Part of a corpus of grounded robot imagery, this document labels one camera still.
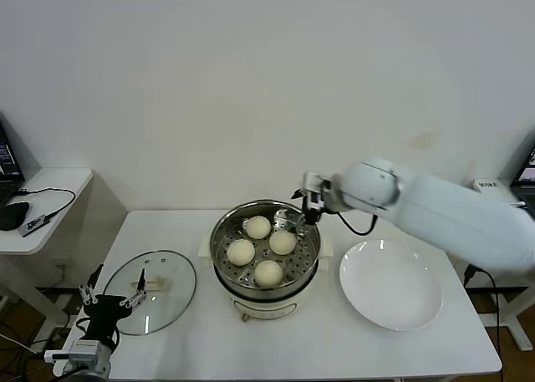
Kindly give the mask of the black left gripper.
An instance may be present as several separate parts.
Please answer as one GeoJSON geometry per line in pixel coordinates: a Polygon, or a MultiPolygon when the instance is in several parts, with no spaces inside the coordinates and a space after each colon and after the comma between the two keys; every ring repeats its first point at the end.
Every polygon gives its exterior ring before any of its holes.
{"type": "Polygon", "coordinates": [[[130,298],[96,294],[94,288],[103,267],[104,265],[100,264],[89,276],[87,283],[79,286],[84,313],[89,317],[84,340],[111,341],[117,323],[130,316],[130,308],[135,309],[146,300],[145,269],[142,269],[135,294],[130,298]]]}

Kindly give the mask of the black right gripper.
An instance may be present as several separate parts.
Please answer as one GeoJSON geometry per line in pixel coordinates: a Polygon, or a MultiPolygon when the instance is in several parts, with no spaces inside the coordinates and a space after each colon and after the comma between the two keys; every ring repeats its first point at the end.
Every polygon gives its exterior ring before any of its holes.
{"type": "MultiPolygon", "coordinates": [[[[297,189],[292,198],[301,198],[303,193],[297,189]]],[[[320,193],[307,191],[303,196],[302,214],[299,214],[293,226],[293,232],[296,235],[306,235],[308,225],[315,226],[318,224],[324,210],[324,201],[320,193]]]]}

